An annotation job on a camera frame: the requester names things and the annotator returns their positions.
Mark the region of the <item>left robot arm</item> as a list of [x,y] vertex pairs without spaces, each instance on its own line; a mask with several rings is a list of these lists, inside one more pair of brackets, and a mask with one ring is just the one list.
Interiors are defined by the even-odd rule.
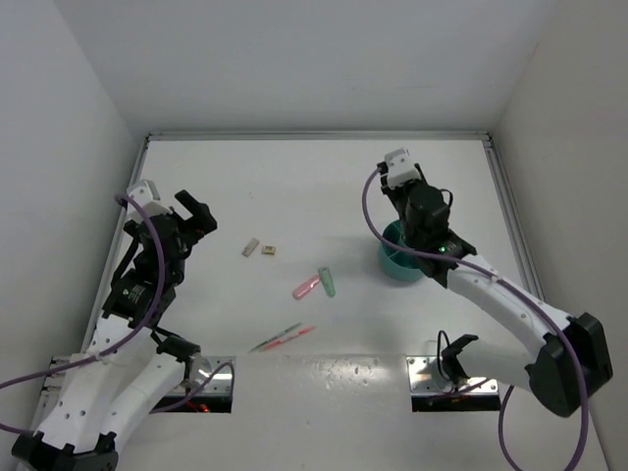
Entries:
[[218,228],[209,207],[181,190],[189,216],[162,203],[149,181],[117,198],[131,237],[90,343],[53,368],[65,376],[56,405],[11,453],[28,470],[114,470],[123,446],[162,397],[190,377],[200,347],[159,327],[184,280],[192,248]]

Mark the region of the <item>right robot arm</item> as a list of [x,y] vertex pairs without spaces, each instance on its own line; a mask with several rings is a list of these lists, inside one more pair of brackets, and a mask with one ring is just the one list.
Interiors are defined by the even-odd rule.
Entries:
[[374,235],[394,255],[404,254],[421,275],[490,316],[518,341],[513,349],[463,334],[436,355],[437,375],[453,387],[488,377],[529,392],[559,417],[587,411],[613,377],[602,322],[570,314],[518,286],[449,224],[453,196],[428,183],[405,158],[381,162],[370,177],[394,208],[396,233]]

